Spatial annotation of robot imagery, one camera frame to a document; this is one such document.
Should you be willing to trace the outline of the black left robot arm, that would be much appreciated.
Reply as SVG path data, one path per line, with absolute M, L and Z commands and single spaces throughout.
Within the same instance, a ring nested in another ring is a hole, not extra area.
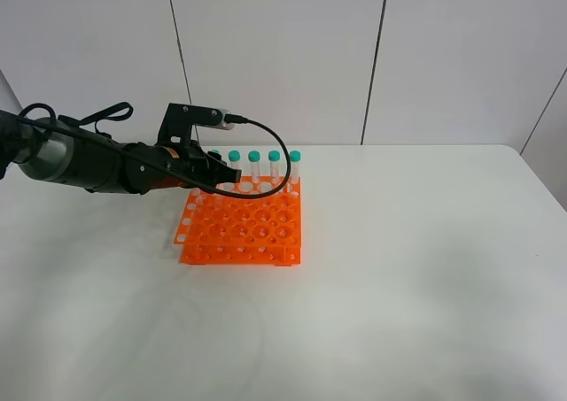
M 132 115 L 123 102 L 81 120 L 56 115 L 29 120 L 23 112 L 1 113 L 1 169 L 17 165 L 29 178 L 86 189 L 90 193 L 143 195 L 155 189 L 180 187 L 208 191 L 222 183 L 238 183 L 241 173 L 221 155 L 204 151 L 192 139 L 195 126 L 226 129 L 220 109 L 187 104 L 168 105 L 157 142 L 118 143 L 88 125 L 124 120 Z

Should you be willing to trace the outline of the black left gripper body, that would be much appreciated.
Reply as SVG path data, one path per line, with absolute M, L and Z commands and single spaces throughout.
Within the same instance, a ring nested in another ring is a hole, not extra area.
M 186 183 L 168 174 L 154 172 L 155 178 L 150 184 L 150 189 L 200 189 L 201 170 L 203 168 L 204 153 L 207 152 L 197 146 L 196 142 L 190 142 L 189 149 L 181 145 L 154 145 L 151 147 L 152 157 L 155 162 L 170 172 L 181 175 L 184 180 L 197 181 L 198 185 Z

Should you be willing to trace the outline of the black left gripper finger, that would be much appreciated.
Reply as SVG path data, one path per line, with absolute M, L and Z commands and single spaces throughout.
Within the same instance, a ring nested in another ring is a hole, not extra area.
M 221 159 L 217 159 L 208 152 L 204 153 L 204 164 L 201 170 L 201 185 L 208 188 L 216 188 L 219 184 L 239 183 L 241 171 L 232 169 L 230 164 Z

